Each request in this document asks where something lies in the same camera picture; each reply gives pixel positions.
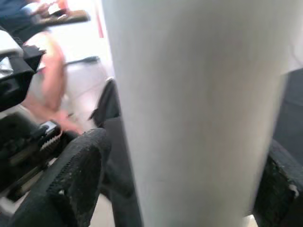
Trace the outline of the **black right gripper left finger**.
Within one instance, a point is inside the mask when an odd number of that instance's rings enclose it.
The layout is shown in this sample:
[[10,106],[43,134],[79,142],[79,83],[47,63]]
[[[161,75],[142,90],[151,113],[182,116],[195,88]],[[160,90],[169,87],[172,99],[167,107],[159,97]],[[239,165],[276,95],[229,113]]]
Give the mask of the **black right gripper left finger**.
[[76,137],[31,188],[11,227],[88,227],[111,142],[105,129]]

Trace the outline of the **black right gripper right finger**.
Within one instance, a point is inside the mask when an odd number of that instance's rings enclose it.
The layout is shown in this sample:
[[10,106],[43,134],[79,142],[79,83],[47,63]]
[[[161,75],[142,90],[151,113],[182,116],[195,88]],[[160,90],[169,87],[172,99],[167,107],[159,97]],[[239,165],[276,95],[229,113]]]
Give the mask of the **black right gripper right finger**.
[[259,227],[303,225],[303,166],[275,140],[269,146],[253,215]]

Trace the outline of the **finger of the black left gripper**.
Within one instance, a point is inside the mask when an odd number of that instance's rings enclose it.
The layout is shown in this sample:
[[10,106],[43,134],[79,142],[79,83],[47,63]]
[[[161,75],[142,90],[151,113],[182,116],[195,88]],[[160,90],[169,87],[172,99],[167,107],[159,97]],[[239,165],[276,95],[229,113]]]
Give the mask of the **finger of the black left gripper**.
[[89,120],[92,120],[96,127],[103,127],[108,119],[120,116],[120,106],[116,81],[108,79],[98,100],[97,107],[91,113]]

